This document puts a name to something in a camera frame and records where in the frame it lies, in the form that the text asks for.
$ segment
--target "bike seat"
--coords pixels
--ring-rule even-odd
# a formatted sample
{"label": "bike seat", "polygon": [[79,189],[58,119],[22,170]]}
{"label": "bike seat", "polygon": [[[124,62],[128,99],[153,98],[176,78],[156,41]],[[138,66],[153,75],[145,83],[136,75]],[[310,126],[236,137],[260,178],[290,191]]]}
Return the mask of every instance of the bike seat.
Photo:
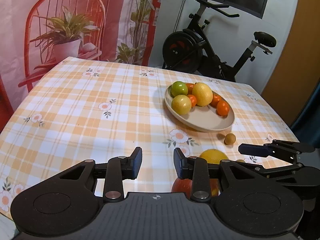
{"label": "bike seat", "polygon": [[273,48],[277,44],[276,39],[268,33],[255,32],[253,35],[256,41],[267,47]]}

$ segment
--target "white wall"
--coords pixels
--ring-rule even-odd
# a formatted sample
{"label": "white wall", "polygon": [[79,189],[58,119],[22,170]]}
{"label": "white wall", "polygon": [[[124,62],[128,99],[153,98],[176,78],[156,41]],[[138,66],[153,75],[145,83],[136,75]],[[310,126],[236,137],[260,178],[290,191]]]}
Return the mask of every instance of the white wall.
{"label": "white wall", "polygon": [[[181,1],[162,0],[149,66],[159,66],[163,63],[162,45],[174,28]],[[254,40],[255,31],[269,33],[277,40],[277,46],[271,48],[272,55],[264,54],[259,48],[254,51],[255,61],[246,62],[236,75],[237,82],[249,84],[258,93],[262,92],[281,55],[296,6],[297,0],[268,0],[262,19],[233,7],[224,10],[229,14],[239,13],[239,18],[227,18],[210,8],[205,10],[202,22],[208,19],[211,23],[204,32],[221,61],[226,61],[231,66],[237,62],[251,40]],[[199,3],[195,0],[186,1],[178,30],[188,26],[188,15],[196,13],[198,8]]]}

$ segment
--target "red apple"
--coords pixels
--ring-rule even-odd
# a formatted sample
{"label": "red apple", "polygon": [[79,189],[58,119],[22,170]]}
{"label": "red apple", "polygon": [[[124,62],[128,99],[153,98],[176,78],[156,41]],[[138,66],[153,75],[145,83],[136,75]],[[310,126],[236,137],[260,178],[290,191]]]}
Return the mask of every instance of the red apple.
{"label": "red apple", "polygon": [[[219,183],[217,179],[210,179],[210,186],[211,186],[211,194],[212,196],[218,196],[219,194]],[[185,192],[187,198],[190,198],[192,187],[192,180],[191,179],[179,179],[176,178],[172,185],[171,192]]]}

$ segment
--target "table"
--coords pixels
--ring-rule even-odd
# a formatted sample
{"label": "table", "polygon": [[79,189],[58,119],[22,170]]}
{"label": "table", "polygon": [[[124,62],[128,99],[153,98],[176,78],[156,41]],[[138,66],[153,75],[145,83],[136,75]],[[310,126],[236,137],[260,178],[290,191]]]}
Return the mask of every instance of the table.
{"label": "table", "polygon": [[[230,130],[197,132],[177,121],[164,104],[173,82],[204,82],[235,112]],[[223,136],[234,133],[233,146]],[[285,162],[238,153],[241,143],[273,138],[297,141],[276,112],[249,85],[120,63],[69,57],[55,66],[21,103],[0,135],[0,212],[10,218],[12,199],[22,190],[85,159],[107,162],[143,150],[138,178],[124,191],[169,192],[177,174],[173,149],[199,156],[215,148],[231,160],[265,168]],[[96,195],[102,194],[99,181]]]}

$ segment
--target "beige plate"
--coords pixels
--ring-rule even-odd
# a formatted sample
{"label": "beige plate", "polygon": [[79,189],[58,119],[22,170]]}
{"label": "beige plate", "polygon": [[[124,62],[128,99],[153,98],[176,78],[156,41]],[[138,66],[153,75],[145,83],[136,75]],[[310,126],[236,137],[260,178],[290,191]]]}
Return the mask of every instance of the beige plate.
{"label": "beige plate", "polygon": [[164,101],[169,111],[175,118],[185,125],[201,132],[218,132],[228,129],[235,121],[235,114],[230,106],[227,117],[221,117],[216,114],[216,109],[212,106],[195,106],[188,114],[179,115],[171,108],[172,102],[171,86],[164,93]]}

